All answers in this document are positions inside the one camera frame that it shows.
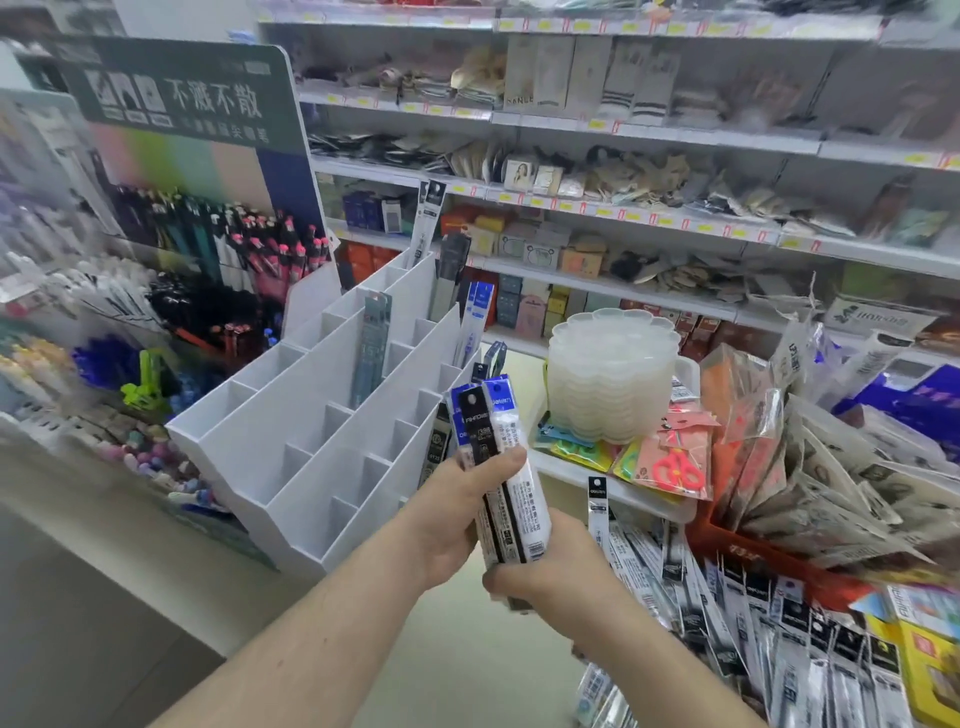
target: forearm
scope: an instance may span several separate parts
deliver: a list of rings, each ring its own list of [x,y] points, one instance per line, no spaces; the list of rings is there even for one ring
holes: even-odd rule
[[[349,726],[422,593],[405,538],[382,528],[155,728]]]
[[[628,595],[610,605],[585,650],[640,726],[763,728],[757,715]]]

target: pink box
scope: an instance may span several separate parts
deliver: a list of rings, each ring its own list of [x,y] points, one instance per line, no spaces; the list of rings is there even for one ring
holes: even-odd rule
[[[543,336],[543,319],[546,317],[546,303],[536,296],[524,296],[520,299],[520,308],[516,314],[516,333],[528,339]]]

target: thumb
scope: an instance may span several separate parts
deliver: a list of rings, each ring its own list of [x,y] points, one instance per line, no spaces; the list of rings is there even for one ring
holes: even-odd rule
[[[483,575],[483,586],[493,596],[513,596],[530,601],[533,564],[497,564]]]
[[[482,496],[512,475],[516,475],[527,461],[527,451],[517,445],[506,452],[496,455],[486,463],[481,463],[469,471],[470,489]]]

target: person's right hand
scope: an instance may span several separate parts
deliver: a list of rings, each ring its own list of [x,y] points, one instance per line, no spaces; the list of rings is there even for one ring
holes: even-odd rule
[[[541,559],[499,564],[484,574],[483,585],[494,596],[526,600],[547,624],[589,652],[606,617],[621,607],[635,608],[636,600],[582,522],[556,508],[550,509],[550,521],[550,543]]]

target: person's left hand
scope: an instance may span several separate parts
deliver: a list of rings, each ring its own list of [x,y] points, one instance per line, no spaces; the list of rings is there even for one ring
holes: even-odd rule
[[[526,459],[526,450],[516,447],[464,471],[448,458],[396,514],[388,527],[412,549],[424,591],[460,570],[476,545],[473,520],[483,495],[516,474]]]

